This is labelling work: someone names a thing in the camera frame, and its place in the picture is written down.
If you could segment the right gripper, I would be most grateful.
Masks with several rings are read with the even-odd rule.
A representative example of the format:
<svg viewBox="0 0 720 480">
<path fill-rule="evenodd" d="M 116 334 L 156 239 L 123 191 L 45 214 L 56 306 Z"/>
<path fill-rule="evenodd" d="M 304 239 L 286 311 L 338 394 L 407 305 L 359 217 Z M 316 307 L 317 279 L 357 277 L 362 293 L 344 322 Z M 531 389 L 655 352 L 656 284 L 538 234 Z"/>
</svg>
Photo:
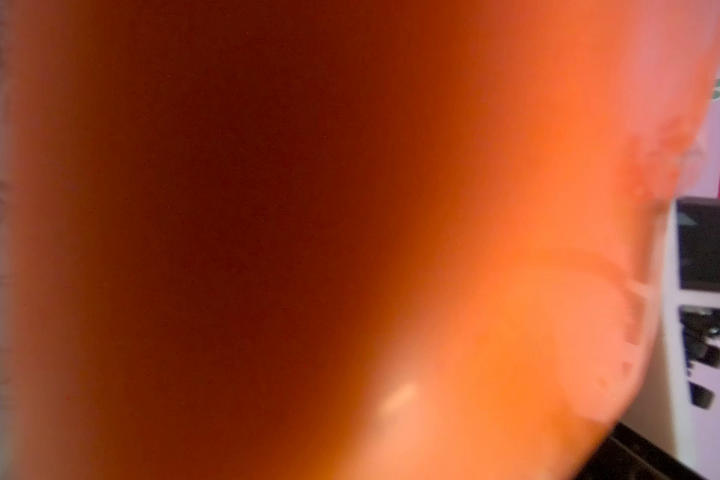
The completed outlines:
<svg viewBox="0 0 720 480">
<path fill-rule="evenodd" d="M 704 480 L 704 477 L 618 423 L 575 480 Z"/>
</svg>

